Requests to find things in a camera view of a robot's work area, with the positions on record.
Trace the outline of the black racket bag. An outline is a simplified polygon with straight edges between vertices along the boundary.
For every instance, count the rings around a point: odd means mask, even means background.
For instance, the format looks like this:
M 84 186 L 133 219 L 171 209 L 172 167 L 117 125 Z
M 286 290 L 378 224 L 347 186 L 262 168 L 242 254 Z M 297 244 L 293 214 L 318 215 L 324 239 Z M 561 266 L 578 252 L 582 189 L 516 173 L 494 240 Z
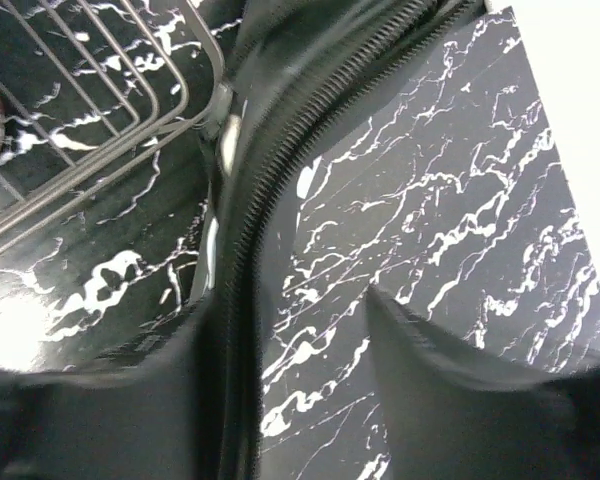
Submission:
M 225 78 L 246 116 L 233 170 L 211 200 L 219 221 L 205 360 L 215 388 L 206 479 L 251 479 L 261 414 L 258 256 L 291 179 L 346 112 L 478 1 L 249 1 Z

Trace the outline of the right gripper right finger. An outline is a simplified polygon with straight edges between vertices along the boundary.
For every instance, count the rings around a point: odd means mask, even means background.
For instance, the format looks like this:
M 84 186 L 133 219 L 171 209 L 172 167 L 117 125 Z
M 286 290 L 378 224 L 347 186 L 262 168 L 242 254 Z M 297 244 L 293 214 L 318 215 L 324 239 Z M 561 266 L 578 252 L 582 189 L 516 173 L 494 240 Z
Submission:
M 377 287 L 367 328 L 396 478 L 600 479 L 600 365 L 505 360 Z

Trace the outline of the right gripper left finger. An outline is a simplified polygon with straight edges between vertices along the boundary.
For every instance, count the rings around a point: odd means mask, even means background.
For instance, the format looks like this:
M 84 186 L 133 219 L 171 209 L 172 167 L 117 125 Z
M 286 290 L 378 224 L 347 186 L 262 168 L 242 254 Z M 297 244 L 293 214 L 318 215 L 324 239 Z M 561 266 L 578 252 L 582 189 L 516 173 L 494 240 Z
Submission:
M 80 367 L 0 368 L 0 479 L 210 479 L 199 334 L 212 298 Z

